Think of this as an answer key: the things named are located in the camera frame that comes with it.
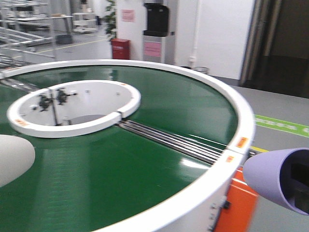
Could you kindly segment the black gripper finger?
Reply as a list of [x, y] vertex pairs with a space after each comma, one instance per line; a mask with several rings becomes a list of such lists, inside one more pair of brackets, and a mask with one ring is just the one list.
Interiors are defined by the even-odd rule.
[[301, 163], [289, 163], [289, 194], [287, 203], [298, 213], [309, 212], [309, 167]]

